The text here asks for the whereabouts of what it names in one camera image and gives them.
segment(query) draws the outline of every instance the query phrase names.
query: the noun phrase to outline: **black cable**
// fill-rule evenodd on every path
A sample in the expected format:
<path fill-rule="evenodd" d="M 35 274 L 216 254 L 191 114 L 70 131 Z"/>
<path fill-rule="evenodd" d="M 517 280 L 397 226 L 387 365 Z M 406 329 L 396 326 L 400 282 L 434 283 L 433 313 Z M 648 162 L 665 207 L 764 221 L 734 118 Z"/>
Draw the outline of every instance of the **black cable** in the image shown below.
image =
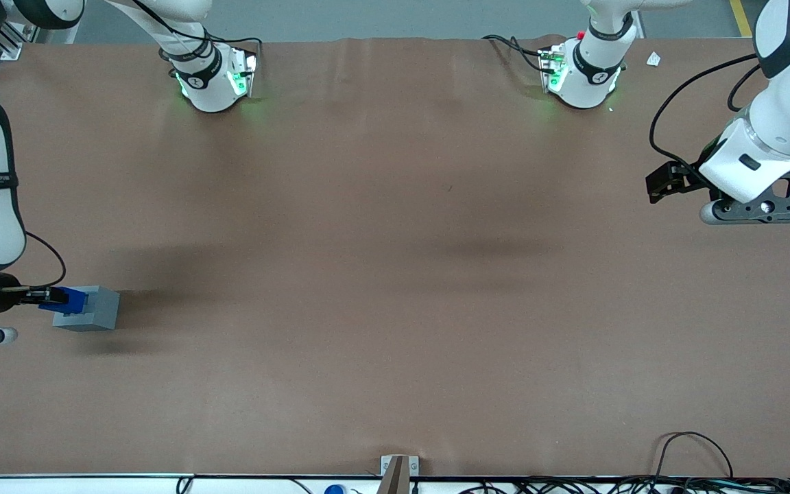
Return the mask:
<path fill-rule="evenodd" d="M 460 492 L 459 494 L 477 494 L 477 492 L 479 492 L 481 489 L 482 489 L 481 492 L 483 492 L 483 494 L 487 494 L 489 492 L 494 492 L 495 494 L 507 494 L 507 492 L 502 491 L 495 485 L 486 485 L 486 482 L 484 482 L 479 487 L 472 487 L 470 489 L 466 489 Z"/>
<path fill-rule="evenodd" d="M 531 56 L 538 56 L 538 50 L 546 50 L 546 49 L 549 49 L 551 47 L 541 47 L 541 48 L 538 48 L 538 50 L 536 50 L 536 51 L 532 51 L 532 50 L 528 50 L 527 48 L 521 47 L 520 41 L 517 41 L 517 37 L 511 36 L 511 40 L 505 40 L 505 38 L 502 38 L 498 34 L 488 34 L 488 35 L 484 36 L 482 38 L 482 40 L 501 41 L 502 43 L 505 44 L 505 46 L 507 46 L 507 47 L 511 48 L 511 50 L 514 50 L 517 53 L 519 53 L 520 56 L 523 57 L 523 60 L 526 60 L 526 63 L 530 67 L 532 67 L 533 69 L 535 69 L 535 70 L 537 70 L 539 72 L 542 72 L 544 74 L 553 74 L 554 73 L 554 71 L 551 70 L 551 69 L 545 69 L 545 68 L 541 67 L 540 65 L 535 65 L 535 63 L 533 63 L 532 60 L 529 59 L 530 54 L 531 54 Z"/>
<path fill-rule="evenodd" d="M 26 232 L 26 237 L 32 237 L 35 239 L 36 242 L 44 245 L 44 247 L 47 247 L 47 250 L 50 250 L 53 253 L 53 255 L 57 257 L 57 260 L 60 262 L 60 278 L 57 278 L 55 281 L 52 281 L 50 283 L 46 283 L 44 285 L 34 285 L 33 287 L 30 288 L 34 290 L 38 290 L 42 288 L 50 288 L 53 287 L 53 285 L 56 285 L 57 283 L 63 281 L 63 279 L 66 279 L 66 261 L 63 260 L 63 256 L 60 256 L 60 253 L 57 252 L 56 249 L 54 249 L 53 245 L 48 244 L 44 238 L 41 238 L 38 235 L 35 235 L 34 233 L 29 231 Z"/>
<path fill-rule="evenodd" d="M 186 494 L 188 490 L 191 488 L 191 485 L 194 484 L 194 478 L 191 476 L 184 476 L 183 478 L 179 478 L 178 482 L 176 482 L 176 494 Z"/>
<path fill-rule="evenodd" d="M 654 478 L 652 478 L 651 482 L 650 482 L 650 489 L 649 489 L 649 491 L 651 492 L 651 494 L 654 494 L 654 492 L 655 492 L 655 485 L 660 480 L 660 472 L 664 469 L 664 461 L 667 459 L 667 448 L 669 448 L 669 445 L 671 444 L 672 441 L 677 440 L 677 438 L 680 438 L 682 436 L 695 436 L 695 437 L 698 437 L 698 438 L 703 438 L 703 440 L 705 440 L 705 441 L 708 441 L 708 443 L 711 444 L 712 446 L 714 446 L 715 449 L 718 450 L 718 453 L 721 453 L 721 456 L 724 457 L 724 462 L 727 462 L 728 478 L 731 478 L 731 479 L 733 478 L 733 464 L 730 463 L 730 457 L 727 456 L 727 453 L 724 453 L 724 450 L 720 446 L 718 446 L 718 443 L 716 443 L 715 441 L 711 440 L 711 438 L 709 438 L 708 436 L 700 434 L 699 432 L 691 432 L 691 431 L 678 432 L 677 434 L 672 434 L 672 436 L 670 438 L 668 438 L 668 440 L 664 443 L 664 447 L 660 451 L 660 460 L 658 461 L 658 470 L 656 470 L 656 472 L 654 473 Z"/>
<path fill-rule="evenodd" d="M 253 36 L 247 38 L 239 38 L 239 40 L 225 40 L 225 38 L 214 36 L 212 34 L 209 34 L 209 32 L 204 34 L 203 37 L 194 36 L 193 34 L 186 34 L 186 32 L 178 31 L 178 29 L 173 28 L 173 26 L 167 24 L 167 22 L 163 20 L 161 16 L 157 15 L 157 12 L 154 12 L 147 5 L 140 2 L 139 0 L 132 0 L 132 2 L 135 3 L 136 6 L 142 10 L 142 12 L 150 16 L 151 19 L 154 19 L 154 21 L 156 21 L 158 24 L 162 25 L 163 27 L 166 27 L 167 31 L 172 32 L 172 34 L 178 34 L 179 36 L 184 36 L 185 38 L 190 38 L 191 40 L 200 40 L 200 41 L 206 41 L 206 40 L 219 41 L 219 43 L 241 43 L 242 41 L 254 41 L 258 43 L 258 47 L 260 47 L 263 44 L 263 41 L 261 41 L 260 38 L 255 38 Z"/>
<path fill-rule="evenodd" d="M 692 175 L 694 175 L 694 178 L 696 178 L 698 181 L 700 181 L 706 187 L 710 187 L 711 188 L 711 184 L 709 184 L 709 181 L 706 180 L 705 177 L 700 175 L 699 172 L 695 171 L 695 169 L 693 169 L 693 167 L 687 165 L 687 162 L 681 156 L 678 156 L 678 154 L 672 153 L 671 151 L 664 150 L 662 147 L 658 146 L 658 144 L 655 142 L 654 135 L 656 133 L 656 128 L 658 128 L 658 121 L 660 119 L 660 116 L 664 113 L 664 110 L 667 109 L 667 107 L 672 102 L 672 100 L 674 100 L 675 97 L 678 96 L 678 93 L 681 93 L 681 91 L 683 91 L 684 88 L 686 88 L 689 85 L 693 84 L 694 82 L 696 82 L 700 78 L 705 78 L 706 75 L 712 74 L 714 72 L 718 72 L 718 70 L 721 70 L 721 69 L 727 69 L 728 67 L 730 67 L 732 65 L 737 65 L 737 63 L 747 62 L 747 60 L 753 60 L 753 59 L 756 59 L 756 58 L 758 58 L 758 56 L 756 54 L 747 54 L 746 56 L 741 56 L 741 57 L 735 58 L 733 60 L 729 60 L 728 62 L 719 63 L 718 65 L 715 65 L 711 69 L 703 70 L 699 74 L 694 75 L 689 80 L 684 81 L 678 88 L 676 88 L 676 90 L 672 91 L 672 94 L 670 94 L 668 96 L 667 100 L 665 100 L 664 103 L 661 104 L 660 108 L 658 109 L 658 112 L 655 113 L 654 119 L 651 120 L 651 126 L 650 126 L 649 132 L 648 132 L 648 141 L 649 141 L 652 149 L 655 150 L 658 153 L 661 153 L 663 156 L 666 156 L 666 157 L 670 158 L 671 160 L 675 160 L 680 165 L 684 166 L 684 168 L 687 168 L 690 171 L 690 173 Z"/>
<path fill-rule="evenodd" d="M 295 484 L 299 485 L 300 488 L 302 488 L 304 490 L 304 492 L 307 492 L 307 494 L 313 494 L 313 491 L 310 491 L 310 488 L 305 486 L 303 484 L 303 482 L 298 481 L 297 479 L 293 479 L 293 478 L 289 478 L 289 480 L 291 480 L 292 482 L 295 482 Z"/>
<path fill-rule="evenodd" d="M 728 109 L 731 110 L 731 112 L 739 112 L 740 110 L 743 109 L 742 106 L 735 106 L 733 104 L 733 98 L 737 97 L 737 93 L 739 93 L 739 88 L 743 87 L 745 81 L 748 81 L 750 76 L 754 75 L 755 72 L 758 72 L 759 69 L 761 69 L 761 66 L 759 64 L 749 69 L 749 71 L 746 72 L 745 75 L 743 75 L 743 77 L 739 81 L 737 81 L 737 84 L 733 86 L 733 89 L 730 90 L 730 94 L 728 94 L 727 96 L 727 107 Z"/>
<path fill-rule="evenodd" d="M 526 48 L 524 48 L 524 47 L 520 47 L 520 46 L 518 46 L 518 44 L 517 44 L 517 45 L 515 45 L 515 44 L 513 44 L 511 41 L 509 41 L 509 40 L 506 40 L 505 38 L 503 38 L 502 36 L 499 36 L 498 34 L 487 34 L 486 36 L 484 36 L 483 38 L 481 38 L 481 40 L 493 40 L 493 41 L 499 41 L 499 42 L 501 42 L 502 44 L 504 44 L 505 46 L 507 46 L 507 47 L 511 48 L 511 50 L 521 50 L 521 51 L 523 51 L 523 53 L 525 53 L 525 54 L 533 54 L 534 56 L 537 56 L 537 54 L 538 54 L 538 52 L 534 52 L 534 51 L 531 51 L 531 50 L 527 50 L 527 49 L 526 49 Z"/>

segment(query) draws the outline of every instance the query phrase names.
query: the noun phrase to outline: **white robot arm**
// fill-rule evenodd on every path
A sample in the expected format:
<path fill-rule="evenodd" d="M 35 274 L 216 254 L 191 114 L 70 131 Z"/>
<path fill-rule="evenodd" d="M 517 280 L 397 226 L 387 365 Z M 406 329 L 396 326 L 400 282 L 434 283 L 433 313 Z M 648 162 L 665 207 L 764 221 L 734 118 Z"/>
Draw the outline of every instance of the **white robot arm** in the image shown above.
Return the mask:
<path fill-rule="evenodd" d="M 552 47 L 555 56 L 542 60 L 553 74 L 542 73 L 546 91 L 576 108 L 593 108 L 614 91 L 621 63 L 636 40 L 633 10 L 674 9 L 691 0 L 581 0 L 590 10 L 584 37 Z"/>
<path fill-rule="evenodd" d="M 139 24 L 172 63 L 182 94 L 203 112 L 220 112 L 250 93 L 255 54 L 230 47 L 207 34 L 200 21 L 211 0 L 107 0 Z M 76 25 L 84 0 L 0 0 L 0 24 L 10 19 L 45 29 Z M 69 303 L 66 291 L 24 287 L 2 271 L 23 255 L 26 232 L 20 216 L 12 131 L 0 105 L 0 312 L 20 303 Z M 10 338 L 0 329 L 0 343 Z"/>
<path fill-rule="evenodd" d="M 713 201 L 700 211 L 703 222 L 790 222 L 790 0 L 766 4 L 755 28 L 755 50 L 769 79 L 765 90 L 689 169 L 667 163 L 649 175 L 652 203 L 706 187 Z M 787 182 L 786 197 L 772 193 L 781 178 Z"/>

